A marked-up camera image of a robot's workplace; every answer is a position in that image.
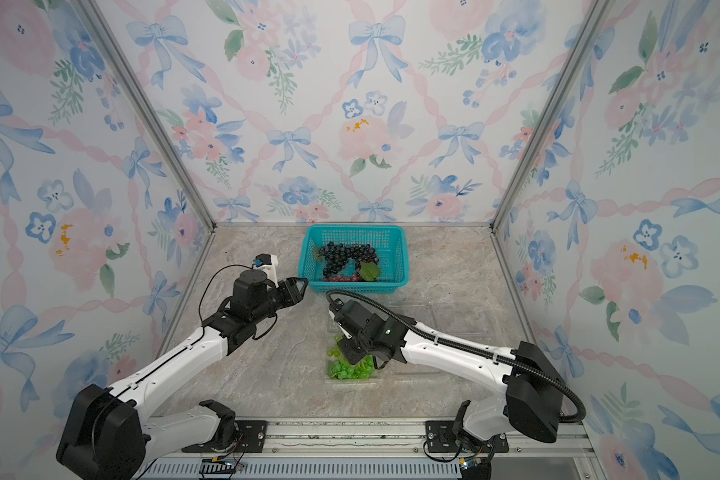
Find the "aluminium front rail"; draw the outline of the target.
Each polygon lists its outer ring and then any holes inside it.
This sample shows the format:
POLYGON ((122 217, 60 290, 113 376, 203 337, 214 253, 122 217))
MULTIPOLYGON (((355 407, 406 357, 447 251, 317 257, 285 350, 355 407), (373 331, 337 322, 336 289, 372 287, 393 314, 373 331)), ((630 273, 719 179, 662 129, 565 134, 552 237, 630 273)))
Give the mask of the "aluminium front rail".
POLYGON ((517 432, 508 453, 429 454, 426 419, 273 418, 262 453, 182 453, 130 479, 602 479, 590 439, 562 426, 553 444, 517 432))

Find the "green grape leaf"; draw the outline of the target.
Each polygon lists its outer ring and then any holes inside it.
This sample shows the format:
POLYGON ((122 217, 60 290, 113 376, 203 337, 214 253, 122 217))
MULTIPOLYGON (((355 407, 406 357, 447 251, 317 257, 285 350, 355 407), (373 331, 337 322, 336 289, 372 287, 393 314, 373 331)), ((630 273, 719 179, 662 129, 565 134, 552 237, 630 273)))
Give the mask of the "green grape leaf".
POLYGON ((364 282, 376 282, 381 277, 381 269, 376 263, 362 262, 358 274, 364 282))

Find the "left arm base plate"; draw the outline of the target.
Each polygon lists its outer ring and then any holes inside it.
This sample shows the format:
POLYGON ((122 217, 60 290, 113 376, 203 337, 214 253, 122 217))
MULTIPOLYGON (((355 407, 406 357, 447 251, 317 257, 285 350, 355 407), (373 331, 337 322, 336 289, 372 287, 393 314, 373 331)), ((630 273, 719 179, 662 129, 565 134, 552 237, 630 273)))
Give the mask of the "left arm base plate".
POLYGON ((194 444, 181 449, 182 453, 262 453, 268 422, 265 420, 236 420, 222 425, 222 433, 209 442, 194 444))

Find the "teal plastic basket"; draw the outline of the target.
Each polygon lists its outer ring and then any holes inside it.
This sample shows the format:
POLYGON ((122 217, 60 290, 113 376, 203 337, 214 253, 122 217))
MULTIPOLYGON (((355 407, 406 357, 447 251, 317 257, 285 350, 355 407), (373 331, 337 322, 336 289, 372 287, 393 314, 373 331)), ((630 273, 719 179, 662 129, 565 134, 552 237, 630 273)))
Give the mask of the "teal plastic basket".
POLYGON ((405 232, 390 224, 312 225, 303 241, 299 275, 316 292, 343 287, 393 293, 410 277, 405 232))

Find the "red grape bunch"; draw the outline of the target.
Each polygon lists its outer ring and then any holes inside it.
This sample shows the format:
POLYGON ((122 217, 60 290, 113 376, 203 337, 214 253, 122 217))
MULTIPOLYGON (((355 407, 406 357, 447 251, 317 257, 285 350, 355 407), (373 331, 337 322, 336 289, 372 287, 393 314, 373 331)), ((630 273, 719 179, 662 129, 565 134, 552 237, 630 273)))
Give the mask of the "red grape bunch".
POLYGON ((364 282, 364 279, 359 273, 353 273, 351 275, 333 275, 325 278, 326 282, 346 282, 346 283, 358 283, 364 282))

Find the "green grape bunch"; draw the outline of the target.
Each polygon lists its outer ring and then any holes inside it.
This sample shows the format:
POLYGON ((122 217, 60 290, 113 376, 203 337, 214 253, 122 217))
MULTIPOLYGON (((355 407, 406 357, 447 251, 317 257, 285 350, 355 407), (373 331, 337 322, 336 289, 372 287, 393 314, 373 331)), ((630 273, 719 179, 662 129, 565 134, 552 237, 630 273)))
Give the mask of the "green grape bunch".
POLYGON ((370 356, 366 356, 357 364, 350 364, 338 346, 338 342, 342 339, 343 337, 341 335, 335 336, 335 344, 327 351, 328 378, 337 381, 366 380, 371 378, 376 371, 373 359, 370 356))

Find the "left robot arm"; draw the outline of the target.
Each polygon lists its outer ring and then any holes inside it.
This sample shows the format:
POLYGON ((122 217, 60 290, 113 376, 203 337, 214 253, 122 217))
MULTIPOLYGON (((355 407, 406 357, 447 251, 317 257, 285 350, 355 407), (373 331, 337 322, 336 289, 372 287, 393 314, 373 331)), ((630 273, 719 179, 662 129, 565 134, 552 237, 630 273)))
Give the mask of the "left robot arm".
POLYGON ((246 269, 231 296, 187 339, 146 367, 106 387, 91 384, 74 398, 56 460, 81 479, 130 479, 140 468, 185 447, 229 452, 240 440, 235 412, 215 400, 158 417, 180 387, 257 337, 258 325, 300 303, 308 279, 274 281, 246 269))

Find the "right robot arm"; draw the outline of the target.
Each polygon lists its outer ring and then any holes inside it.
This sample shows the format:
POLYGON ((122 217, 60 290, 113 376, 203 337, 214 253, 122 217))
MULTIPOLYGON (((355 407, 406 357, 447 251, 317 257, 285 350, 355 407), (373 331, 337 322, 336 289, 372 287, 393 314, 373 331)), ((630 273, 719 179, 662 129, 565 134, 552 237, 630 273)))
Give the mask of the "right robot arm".
POLYGON ((420 365, 488 389, 488 398, 466 400, 459 407, 454 434, 460 440, 485 443, 511 431, 541 443, 557 440, 566 384, 536 345, 522 341, 508 348, 467 341, 388 309, 375 313, 357 299, 331 299, 329 312, 343 334, 339 349, 352 365, 366 357, 380 367, 420 365))

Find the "dark purple grape bunch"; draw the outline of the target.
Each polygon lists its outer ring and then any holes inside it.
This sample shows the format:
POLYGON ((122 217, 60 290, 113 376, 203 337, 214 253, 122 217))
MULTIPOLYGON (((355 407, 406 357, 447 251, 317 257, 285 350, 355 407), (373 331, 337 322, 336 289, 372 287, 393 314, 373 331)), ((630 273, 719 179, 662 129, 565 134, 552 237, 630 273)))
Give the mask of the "dark purple grape bunch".
POLYGON ((358 273, 362 262, 379 264, 376 249, 370 244, 344 244, 329 242, 317 250, 318 258, 323 262, 323 276, 339 275, 348 265, 358 273))

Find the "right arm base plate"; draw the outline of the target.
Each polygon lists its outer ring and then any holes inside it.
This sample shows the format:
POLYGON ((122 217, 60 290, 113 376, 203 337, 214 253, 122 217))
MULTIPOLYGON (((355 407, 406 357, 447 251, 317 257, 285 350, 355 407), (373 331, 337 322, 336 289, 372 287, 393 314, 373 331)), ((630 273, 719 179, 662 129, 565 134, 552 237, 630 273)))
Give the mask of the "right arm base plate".
POLYGON ((455 426, 454 420, 428 420, 425 425, 425 450, 429 454, 462 453, 508 453, 509 446, 504 434, 491 440, 478 440, 455 426))

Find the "clear plastic clamshell container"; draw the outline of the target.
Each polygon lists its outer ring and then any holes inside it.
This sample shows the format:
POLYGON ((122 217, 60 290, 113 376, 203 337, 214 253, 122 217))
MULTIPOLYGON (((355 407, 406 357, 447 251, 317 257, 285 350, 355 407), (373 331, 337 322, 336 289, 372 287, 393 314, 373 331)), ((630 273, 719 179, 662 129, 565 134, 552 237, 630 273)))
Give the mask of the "clear plastic clamshell container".
POLYGON ((332 381, 366 381, 374 377, 377 363, 363 348, 360 333, 374 312, 356 301, 350 301, 344 307, 348 308, 347 313, 352 314, 352 322, 347 317, 338 319, 339 307, 329 307, 329 316, 338 326, 340 334, 334 337, 335 345, 327 351, 326 373, 332 381))

